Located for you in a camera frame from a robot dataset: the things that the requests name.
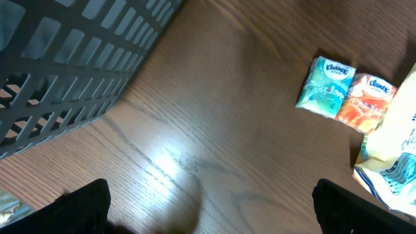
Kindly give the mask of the cream snack bag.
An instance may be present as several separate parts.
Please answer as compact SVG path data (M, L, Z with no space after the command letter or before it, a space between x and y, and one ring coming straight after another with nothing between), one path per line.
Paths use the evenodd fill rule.
M415 68L363 138L353 176L390 211L415 220Z

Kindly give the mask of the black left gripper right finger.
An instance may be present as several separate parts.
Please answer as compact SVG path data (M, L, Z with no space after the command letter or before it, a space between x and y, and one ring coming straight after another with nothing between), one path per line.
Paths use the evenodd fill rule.
M312 192L323 234L415 234L415 225L381 209L328 179Z

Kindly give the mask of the dark grey plastic basket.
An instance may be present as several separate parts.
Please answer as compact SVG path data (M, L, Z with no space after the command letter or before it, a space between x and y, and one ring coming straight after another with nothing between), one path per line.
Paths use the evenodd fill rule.
M182 0L1 2L1 157L104 115Z

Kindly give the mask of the teal tissue box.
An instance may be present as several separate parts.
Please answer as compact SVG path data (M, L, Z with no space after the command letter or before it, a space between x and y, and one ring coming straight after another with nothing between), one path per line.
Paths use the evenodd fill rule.
M313 60L296 107L334 119L356 73L354 67L319 56Z

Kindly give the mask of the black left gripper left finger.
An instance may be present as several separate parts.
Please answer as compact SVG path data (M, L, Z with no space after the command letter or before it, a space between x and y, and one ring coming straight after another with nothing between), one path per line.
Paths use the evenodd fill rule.
M1 234L104 233L111 202L108 183L97 179L1 228Z

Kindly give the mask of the orange small packet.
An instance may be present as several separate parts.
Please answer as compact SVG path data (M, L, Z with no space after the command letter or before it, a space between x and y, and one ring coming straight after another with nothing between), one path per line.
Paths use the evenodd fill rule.
M370 134L380 123L396 91L395 86L382 78L357 73L335 119L361 133Z

